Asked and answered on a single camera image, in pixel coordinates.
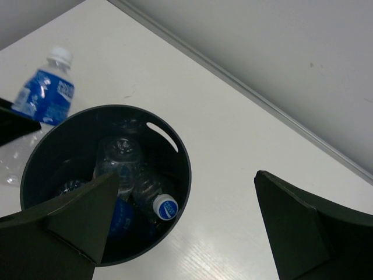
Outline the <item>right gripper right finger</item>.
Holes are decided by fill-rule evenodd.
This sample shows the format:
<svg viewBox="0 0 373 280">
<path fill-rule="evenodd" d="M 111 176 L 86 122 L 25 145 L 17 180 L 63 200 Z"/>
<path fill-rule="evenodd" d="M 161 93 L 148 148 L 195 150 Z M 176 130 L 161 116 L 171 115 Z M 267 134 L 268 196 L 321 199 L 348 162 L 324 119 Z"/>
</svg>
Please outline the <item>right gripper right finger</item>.
<svg viewBox="0 0 373 280">
<path fill-rule="evenodd" d="M 280 279 L 372 279 L 372 215 L 267 171 L 254 184 Z"/>
</svg>

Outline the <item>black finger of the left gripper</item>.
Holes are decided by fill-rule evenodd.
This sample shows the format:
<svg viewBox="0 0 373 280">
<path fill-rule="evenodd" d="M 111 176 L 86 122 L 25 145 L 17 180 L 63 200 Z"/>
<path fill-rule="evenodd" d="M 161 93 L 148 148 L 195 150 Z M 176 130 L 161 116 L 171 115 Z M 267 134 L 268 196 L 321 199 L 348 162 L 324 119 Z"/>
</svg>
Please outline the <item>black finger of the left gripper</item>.
<svg viewBox="0 0 373 280">
<path fill-rule="evenodd" d="M 4 146 L 22 136 L 41 130 L 39 122 L 11 110 L 12 103 L 1 99 L 0 145 Z"/>
</svg>

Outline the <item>blue label bottle blue cap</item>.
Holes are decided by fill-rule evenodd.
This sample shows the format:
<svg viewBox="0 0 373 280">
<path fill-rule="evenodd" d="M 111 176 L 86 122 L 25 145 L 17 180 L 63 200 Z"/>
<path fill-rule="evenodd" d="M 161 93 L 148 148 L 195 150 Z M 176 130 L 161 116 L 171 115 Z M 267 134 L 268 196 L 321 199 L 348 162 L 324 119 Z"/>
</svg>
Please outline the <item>blue label bottle blue cap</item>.
<svg viewBox="0 0 373 280">
<path fill-rule="evenodd" d="M 107 237 L 108 241 L 126 242 L 136 240 L 149 242 L 156 234 L 155 225 L 132 201 L 117 199 Z"/>
</svg>

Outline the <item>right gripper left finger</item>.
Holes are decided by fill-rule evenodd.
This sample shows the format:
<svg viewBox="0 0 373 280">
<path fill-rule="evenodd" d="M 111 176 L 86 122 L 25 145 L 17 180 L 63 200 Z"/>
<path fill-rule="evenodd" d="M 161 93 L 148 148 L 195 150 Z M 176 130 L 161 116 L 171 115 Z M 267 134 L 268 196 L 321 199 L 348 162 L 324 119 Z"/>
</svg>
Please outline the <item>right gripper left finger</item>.
<svg viewBox="0 0 373 280">
<path fill-rule="evenodd" d="M 1 218 L 1 279 L 92 279 L 101 263 L 119 177 Z"/>
</svg>

